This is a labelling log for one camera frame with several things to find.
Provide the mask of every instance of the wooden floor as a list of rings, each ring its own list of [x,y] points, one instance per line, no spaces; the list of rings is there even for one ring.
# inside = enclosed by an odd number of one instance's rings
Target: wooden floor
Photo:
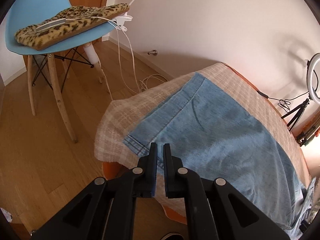
[[[134,93],[121,81],[117,46],[110,41],[95,44],[114,99]],[[127,84],[137,90],[131,55],[121,52]],[[62,64],[56,60],[62,78]],[[136,60],[138,79],[156,73]],[[148,86],[160,84],[150,79]],[[28,231],[41,227],[95,177],[102,176],[101,162],[93,156],[94,137],[110,96],[94,69],[74,63],[63,91],[71,124],[79,142],[73,144],[64,126],[54,95],[42,76],[33,87],[36,116],[31,113],[27,73],[6,86],[0,122],[0,207]],[[157,201],[137,202],[134,239],[161,239],[187,227],[167,219]]]

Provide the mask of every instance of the metal rivet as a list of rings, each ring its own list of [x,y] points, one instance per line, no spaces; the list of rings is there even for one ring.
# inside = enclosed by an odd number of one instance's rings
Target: metal rivet
[[[142,168],[139,168],[139,167],[135,167],[132,172],[134,174],[141,174],[143,172],[143,169]]]
[[[188,170],[186,168],[179,168],[178,169],[178,173],[179,174],[187,174],[188,173]]]
[[[96,184],[96,185],[102,185],[103,183],[104,183],[104,178],[96,178],[95,180],[94,180],[94,183]]]
[[[217,183],[219,186],[223,186],[223,185],[226,184],[226,181],[225,181],[225,179],[218,178],[218,179],[216,179],[216,183]]]

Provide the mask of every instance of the blue denim fabric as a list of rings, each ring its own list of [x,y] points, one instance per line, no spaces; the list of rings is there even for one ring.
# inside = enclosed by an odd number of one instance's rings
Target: blue denim fabric
[[[158,143],[163,173],[164,143],[201,177],[226,179],[281,228],[301,215],[296,202],[307,191],[268,130],[218,86],[199,73],[149,113],[124,138],[138,157]]]

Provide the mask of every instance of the plaid cloth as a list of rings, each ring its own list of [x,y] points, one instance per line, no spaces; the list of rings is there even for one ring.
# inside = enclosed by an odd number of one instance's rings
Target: plaid cloth
[[[198,71],[216,84],[249,114],[259,120],[290,158],[300,181],[308,187],[311,177],[303,153],[286,124],[269,102],[247,82],[223,63]],[[138,157],[122,141],[140,120],[169,95],[188,82],[194,73],[175,78],[128,99],[112,101],[97,130],[95,157],[104,162],[118,162],[129,169],[138,163]],[[185,215],[182,199],[168,199],[164,195],[164,177],[157,175],[156,199],[181,215]]]

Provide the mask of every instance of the black shoe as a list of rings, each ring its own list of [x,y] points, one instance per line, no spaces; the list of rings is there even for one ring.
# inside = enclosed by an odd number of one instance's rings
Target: black shoe
[[[179,233],[168,233],[161,240],[183,240],[183,237]]]

